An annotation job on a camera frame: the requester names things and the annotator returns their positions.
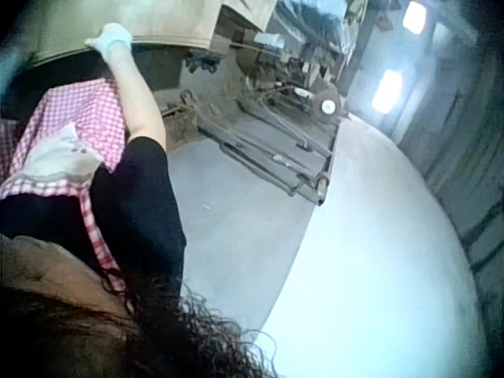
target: window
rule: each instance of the window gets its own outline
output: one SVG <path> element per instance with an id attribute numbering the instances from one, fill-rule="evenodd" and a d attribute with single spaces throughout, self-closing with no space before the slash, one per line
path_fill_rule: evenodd
<path id="1" fill-rule="evenodd" d="M 417 2 L 411 2 L 402 20 L 402 26 L 419 35 L 424 29 L 426 15 L 427 10 L 423 6 Z"/>
<path id="2" fill-rule="evenodd" d="M 388 69 L 381 78 L 378 91 L 372 100 L 372 107 L 382 114 L 388 114 L 399 99 L 401 89 L 401 73 Z"/>

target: person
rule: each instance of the person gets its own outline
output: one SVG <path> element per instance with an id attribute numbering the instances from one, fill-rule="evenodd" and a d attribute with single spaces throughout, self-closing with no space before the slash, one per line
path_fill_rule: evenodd
<path id="1" fill-rule="evenodd" d="M 180 294 L 186 239 L 170 141 L 131 43 L 119 24 L 87 40 L 114 80 L 49 90 L 9 157 L 0 187 L 2 369 L 275 376 L 236 323 Z"/>

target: hand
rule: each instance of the hand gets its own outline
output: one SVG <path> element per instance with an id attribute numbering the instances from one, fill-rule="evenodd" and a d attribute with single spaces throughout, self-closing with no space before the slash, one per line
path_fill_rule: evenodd
<path id="1" fill-rule="evenodd" d="M 132 48 L 132 34 L 122 25 L 107 24 L 103 27 L 98 38 L 86 39 L 86 45 L 97 50 L 105 62 L 109 62 L 113 56 L 113 51 L 118 45 L 126 46 L 128 51 Z"/>

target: white fabric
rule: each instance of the white fabric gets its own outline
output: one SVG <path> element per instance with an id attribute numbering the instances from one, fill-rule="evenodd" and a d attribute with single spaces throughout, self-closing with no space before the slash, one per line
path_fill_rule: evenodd
<path id="1" fill-rule="evenodd" d="M 75 124 L 71 123 L 38 143 L 17 176 L 29 176 L 35 180 L 79 177 L 88 181 L 102 161 L 96 150 L 79 139 Z"/>

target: pink gingham fabric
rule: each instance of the pink gingham fabric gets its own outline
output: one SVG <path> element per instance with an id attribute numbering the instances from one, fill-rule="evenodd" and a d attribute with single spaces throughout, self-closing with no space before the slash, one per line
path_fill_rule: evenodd
<path id="1" fill-rule="evenodd" d="M 103 156 L 106 168 L 110 172 L 115 169 L 125 146 L 124 118 L 115 82 L 108 79 L 98 79 L 56 87 L 44 94 L 35 112 L 31 115 L 24 134 L 13 154 L 3 153 L 3 147 L 4 144 L 9 146 L 12 152 L 14 142 L 7 142 L 6 140 L 0 142 L 2 147 L 0 167 L 8 166 L 8 177 L 12 178 L 12 180 L 7 180 L 0 188 L 0 200 L 8 195 L 18 194 L 33 194 L 44 197 L 52 195 L 77 197 L 80 201 L 80 210 L 87 234 L 90 237 L 100 265 L 105 271 L 107 269 L 119 270 L 91 211 L 90 181 L 74 183 L 70 179 L 39 183 L 30 179 L 17 179 L 15 177 L 23 168 L 30 150 L 42 139 L 58 133 L 69 123 L 75 124 L 79 138 L 86 145 L 94 148 Z M 112 289 L 117 292 L 124 291 L 123 280 L 114 275 L 109 275 L 109 281 Z"/>
<path id="2" fill-rule="evenodd" d="M 17 144 L 17 122 L 0 119 L 0 183 L 9 177 L 10 165 Z"/>

